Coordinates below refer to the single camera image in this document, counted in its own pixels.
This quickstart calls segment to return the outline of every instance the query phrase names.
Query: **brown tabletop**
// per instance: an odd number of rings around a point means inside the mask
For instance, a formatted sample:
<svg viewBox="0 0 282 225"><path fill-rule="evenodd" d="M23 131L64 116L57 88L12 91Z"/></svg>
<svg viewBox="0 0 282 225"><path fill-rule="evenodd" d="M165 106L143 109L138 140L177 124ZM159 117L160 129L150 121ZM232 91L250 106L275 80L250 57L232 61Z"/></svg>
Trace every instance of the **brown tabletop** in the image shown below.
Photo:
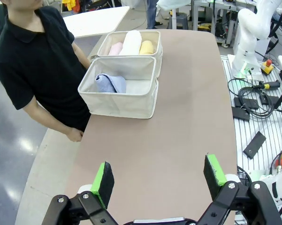
<svg viewBox="0 0 282 225"><path fill-rule="evenodd" d="M164 55L153 117L92 115L66 189L73 197L108 161L115 179L108 211L118 224L198 220L211 203L203 175L206 153L216 154L225 173L236 173L234 122L214 35L159 31Z"/></svg>

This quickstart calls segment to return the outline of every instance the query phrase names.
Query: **pink towel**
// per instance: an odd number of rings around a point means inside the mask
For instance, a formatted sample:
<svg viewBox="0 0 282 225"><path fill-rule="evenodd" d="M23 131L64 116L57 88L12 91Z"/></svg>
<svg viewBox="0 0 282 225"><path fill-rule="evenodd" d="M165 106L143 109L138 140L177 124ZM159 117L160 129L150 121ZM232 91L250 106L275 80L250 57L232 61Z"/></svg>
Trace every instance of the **pink towel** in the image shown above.
<svg viewBox="0 0 282 225"><path fill-rule="evenodd" d="M111 50L109 51L108 55L119 55L122 48L123 48L123 43L118 42L118 43L112 45Z"/></svg>

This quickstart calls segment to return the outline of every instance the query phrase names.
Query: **rolled towel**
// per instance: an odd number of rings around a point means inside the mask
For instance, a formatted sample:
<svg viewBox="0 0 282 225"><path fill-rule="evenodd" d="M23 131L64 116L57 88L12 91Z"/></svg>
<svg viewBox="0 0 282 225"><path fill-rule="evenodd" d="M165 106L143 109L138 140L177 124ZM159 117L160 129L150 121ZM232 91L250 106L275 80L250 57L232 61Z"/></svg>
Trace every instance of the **rolled towel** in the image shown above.
<svg viewBox="0 0 282 225"><path fill-rule="evenodd" d="M109 51L108 55L119 55L123 48L123 43L122 42L117 42L116 44L113 44L111 47L111 50Z"/></svg>
<svg viewBox="0 0 282 225"><path fill-rule="evenodd" d="M152 55L154 47L151 41L143 41L140 49L140 55Z"/></svg>
<svg viewBox="0 0 282 225"><path fill-rule="evenodd" d="M142 36L138 30L128 31L119 55L139 55Z"/></svg>
<svg viewBox="0 0 282 225"><path fill-rule="evenodd" d="M98 74L95 82L99 92L126 93L126 80L122 76Z"/></svg>

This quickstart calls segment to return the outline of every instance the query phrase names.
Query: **hand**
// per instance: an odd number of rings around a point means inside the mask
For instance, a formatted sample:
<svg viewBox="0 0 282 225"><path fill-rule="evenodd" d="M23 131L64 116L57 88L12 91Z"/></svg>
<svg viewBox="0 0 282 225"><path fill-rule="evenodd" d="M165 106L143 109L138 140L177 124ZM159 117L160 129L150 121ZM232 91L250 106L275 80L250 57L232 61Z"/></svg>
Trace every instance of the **hand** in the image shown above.
<svg viewBox="0 0 282 225"><path fill-rule="evenodd" d="M67 134L67 137L73 142L79 142L81 141L83 135L84 133L81 130L77 130L76 128L71 128L69 133Z"/></svg>

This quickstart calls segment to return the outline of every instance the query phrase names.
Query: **white fabric bin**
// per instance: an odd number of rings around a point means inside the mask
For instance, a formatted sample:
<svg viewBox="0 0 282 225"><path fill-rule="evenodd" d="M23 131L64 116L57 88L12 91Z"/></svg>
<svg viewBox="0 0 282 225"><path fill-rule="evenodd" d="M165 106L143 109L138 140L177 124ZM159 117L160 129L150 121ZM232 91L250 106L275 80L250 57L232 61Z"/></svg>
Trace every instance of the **white fabric bin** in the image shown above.
<svg viewBox="0 0 282 225"><path fill-rule="evenodd" d="M101 47L99 48L97 55L99 57L115 57L115 56L109 56L108 53L113 44L116 44L117 42L122 42L122 43L124 42L127 32L128 31L121 31L121 32L113 32L108 34L104 39ZM156 59L155 76L159 77L162 57L163 57L163 47L161 45L160 32L156 30L140 30L140 33L143 41L152 42L154 53L152 55L139 55L139 57L146 57L146 56L154 57Z"/></svg>
<svg viewBox="0 0 282 225"><path fill-rule="evenodd" d="M155 66L155 58L149 56L96 58L78 86L78 93L92 114L151 118L158 93ZM126 93L98 92L95 78L101 73L123 76Z"/></svg>

